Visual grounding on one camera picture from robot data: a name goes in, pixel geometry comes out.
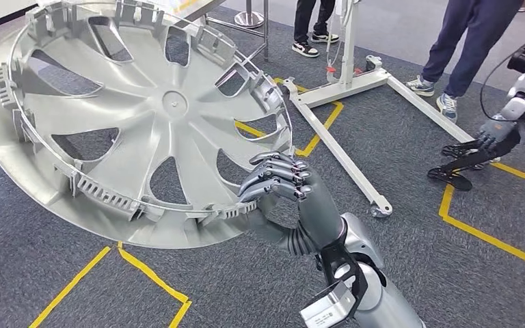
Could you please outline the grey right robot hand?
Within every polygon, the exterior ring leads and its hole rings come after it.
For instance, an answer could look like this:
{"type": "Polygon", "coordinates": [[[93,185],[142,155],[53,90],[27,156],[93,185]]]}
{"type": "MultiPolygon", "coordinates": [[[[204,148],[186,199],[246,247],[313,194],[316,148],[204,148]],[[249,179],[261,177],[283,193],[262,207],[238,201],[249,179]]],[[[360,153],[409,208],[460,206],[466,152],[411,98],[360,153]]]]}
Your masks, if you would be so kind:
{"type": "Polygon", "coordinates": [[[251,231],[296,256],[316,254],[341,240],[346,224],[323,179],[307,162],[281,152],[263,152],[249,163],[254,169],[237,196],[241,203],[256,202],[256,209],[247,214],[251,231]],[[267,218],[281,197],[297,205],[295,228],[267,218]]]}

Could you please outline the neighbour robot grey hand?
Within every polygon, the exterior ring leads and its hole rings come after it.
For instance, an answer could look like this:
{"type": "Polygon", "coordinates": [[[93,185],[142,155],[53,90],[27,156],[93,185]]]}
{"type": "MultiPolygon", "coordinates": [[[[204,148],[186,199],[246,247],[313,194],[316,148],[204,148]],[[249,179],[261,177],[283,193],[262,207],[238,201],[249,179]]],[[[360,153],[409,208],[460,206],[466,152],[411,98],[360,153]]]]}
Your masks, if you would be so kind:
{"type": "Polygon", "coordinates": [[[460,172],[478,169],[484,163],[510,153],[520,139],[515,123],[486,122],[476,139],[443,147],[442,155],[454,160],[430,169],[427,177],[445,182],[459,191],[470,191],[472,183],[460,172]]]}

